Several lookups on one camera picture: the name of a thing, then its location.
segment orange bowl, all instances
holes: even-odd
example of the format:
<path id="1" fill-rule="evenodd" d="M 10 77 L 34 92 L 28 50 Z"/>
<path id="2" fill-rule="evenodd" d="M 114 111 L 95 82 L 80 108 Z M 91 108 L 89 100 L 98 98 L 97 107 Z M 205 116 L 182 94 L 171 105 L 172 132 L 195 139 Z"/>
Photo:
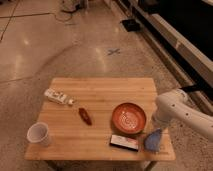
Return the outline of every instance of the orange bowl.
<path id="1" fill-rule="evenodd" d="M 123 133 L 137 134 L 145 127 L 146 115 L 138 105 L 123 103 L 114 109 L 112 122 Z"/>

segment small box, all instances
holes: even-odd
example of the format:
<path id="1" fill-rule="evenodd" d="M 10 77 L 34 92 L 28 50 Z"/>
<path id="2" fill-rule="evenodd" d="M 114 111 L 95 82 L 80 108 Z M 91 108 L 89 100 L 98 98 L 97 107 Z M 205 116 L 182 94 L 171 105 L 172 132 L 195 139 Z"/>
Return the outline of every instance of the small box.
<path id="1" fill-rule="evenodd" d="M 119 135 L 112 135 L 110 145 L 138 151 L 138 140 Z"/>

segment cable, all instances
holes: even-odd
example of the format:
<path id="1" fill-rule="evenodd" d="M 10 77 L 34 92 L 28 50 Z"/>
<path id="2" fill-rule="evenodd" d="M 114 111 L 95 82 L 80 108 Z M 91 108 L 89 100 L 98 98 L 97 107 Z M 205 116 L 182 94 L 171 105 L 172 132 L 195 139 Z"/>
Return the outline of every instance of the cable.
<path id="1" fill-rule="evenodd" d="M 0 19 L 3 19 L 3 18 L 18 18 L 18 17 L 33 17 L 33 16 L 39 16 L 39 15 L 53 15 L 54 18 L 57 20 L 57 21 L 60 21 L 60 22 L 67 22 L 69 21 L 71 18 L 72 18 L 72 14 L 70 12 L 65 12 L 65 13 L 69 13 L 71 16 L 65 20 L 62 20 L 62 19 L 59 19 L 57 17 L 57 15 L 55 13 L 51 13 L 51 12 L 47 12 L 47 13 L 37 13 L 37 14 L 24 14 L 24 15 L 13 15 L 13 16 L 4 16 L 4 17 L 0 17 Z"/>
<path id="2" fill-rule="evenodd" d="M 7 22 L 7 25 L 5 26 L 5 29 L 4 29 L 4 31 L 3 31 L 2 35 L 1 35 L 0 43 L 2 42 L 2 39 L 3 39 L 3 37 L 4 37 L 4 34 L 5 34 L 5 32 L 7 31 L 7 27 L 9 26 L 10 21 L 11 21 L 11 19 L 13 18 L 13 15 L 14 15 L 15 10 L 16 10 L 16 8 L 18 7 L 19 3 L 20 3 L 20 0 L 17 0 L 17 3 L 16 3 L 16 5 L 15 5 L 15 7 L 13 8 L 12 14 L 11 14 L 11 16 L 9 17 L 9 21 Z"/>

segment tile floor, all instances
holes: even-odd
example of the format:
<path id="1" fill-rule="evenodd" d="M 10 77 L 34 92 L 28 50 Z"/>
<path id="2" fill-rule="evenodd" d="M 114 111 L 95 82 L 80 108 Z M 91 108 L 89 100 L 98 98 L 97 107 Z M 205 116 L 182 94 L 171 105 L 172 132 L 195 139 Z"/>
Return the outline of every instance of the tile floor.
<path id="1" fill-rule="evenodd" d="M 0 6 L 11 15 L 18 0 Z M 20 0 L 14 15 L 59 12 L 59 0 Z M 26 132 L 38 116 L 43 92 L 54 77 L 153 77 L 159 93 L 179 84 L 143 38 L 128 33 L 122 16 L 100 0 L 90 1 L 67 22 L 53 14 L 12 18 L 0 43 L 0 170 L 47 171 L 44 162 L 25 161 Z M 0 19 L 0 36 L 9 19 Z M 107 55 L 109 49 L 119 54 Z M 153 170 L 213 170 L 213 145 L 183 123 L 170 126 L 177 159 Z M 139 163 L 73 162 L 68 170 L 140 170 Z"/>

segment speckled floor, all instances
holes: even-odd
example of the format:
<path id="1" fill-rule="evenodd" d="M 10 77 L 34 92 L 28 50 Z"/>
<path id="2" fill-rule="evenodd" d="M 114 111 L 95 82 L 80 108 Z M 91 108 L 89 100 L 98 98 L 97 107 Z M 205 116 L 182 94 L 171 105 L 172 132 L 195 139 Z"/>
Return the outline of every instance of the speckled floor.
<path id="1" fill-rule="evenodd" d="M 10 15 L 16 1 L 0 6 Z M 14 15 L 54 12 L 58 0 L 21 0 Z M 66 23 L 54 15 L 13 18 L 0 44 L 0 170 L 48 171 L 44 162 L 24 160 L 26 132 L 37 120 L 43 92 L 54 77 L 153 77 L 159 93 L 179 84 L 145 41 L 126 32 L 118 11 L 100 0 Z M 0 35 L 8 19 L 0 19 Z M 108 55 L 110 49 L 120 53 Z M 170 133 L 177 159 L 153 170 L 213 170 L 213 144 L 174 120 Z M 140 163 L 72 162 L 67 170 L 140 170 Z"/>

